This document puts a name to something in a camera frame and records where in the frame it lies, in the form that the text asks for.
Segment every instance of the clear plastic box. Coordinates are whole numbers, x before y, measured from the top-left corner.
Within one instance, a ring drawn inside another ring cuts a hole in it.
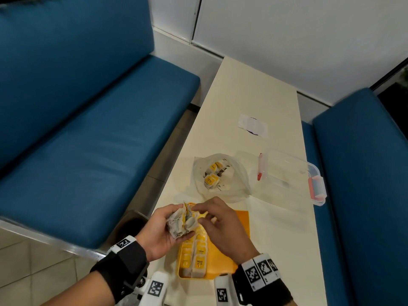
[[[259,155],[258,174],[255,181],[251,180],[251,188],[253,196],[272,204],[280,198],[291,200],[288,194],[292,194],[321,206],[327,197],[323,177],[315,165],[275,149]]]

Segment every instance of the tiled floor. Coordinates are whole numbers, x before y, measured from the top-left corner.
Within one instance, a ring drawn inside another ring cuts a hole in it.
[[[187,110],[128,209],[150,215],[197,114]],[[95,262],[0,229],[0,305],[38,306],[89,273]]]

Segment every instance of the left hand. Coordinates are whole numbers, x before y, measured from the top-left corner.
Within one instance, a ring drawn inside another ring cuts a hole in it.
[[[151,262],[163,257],[170,249],[194,236],[190,232],[174,239],[166,228],[166,219],[183,207],[183,204],[170,204],[155,210],[146,225],[136,235],[136,240],[146,252],[147,261]]]

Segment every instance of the right hand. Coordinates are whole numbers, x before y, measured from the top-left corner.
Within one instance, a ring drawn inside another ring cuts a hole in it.
[[[219,197],[198,203],[191,210],[199,211],[201,214],[208,211],[208,215],[200,218],[198,222],[204,227],[211,242],[219,251],[238,265],[259,255],[238,219],[237,213]],[[211,222],[213,217],[217,218],[214,224]]]

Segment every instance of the blue bench cushion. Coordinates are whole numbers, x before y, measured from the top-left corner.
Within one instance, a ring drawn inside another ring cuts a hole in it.
[[[313,126],[302,121],[302,130],[307,160],[323,172]],[[328,306],[354,305],[330,198],[326,199],[323,206],[315,205],[314,210],[327,304]]]
[[[369,90],[313,120],[359,305],[404,305],[408,141]]]
[[[0,169],[153,48],[147,0],[2,8]]]
[[[0,181],[0,214],[99,247],[199,84],[197,76],[147,57]]]

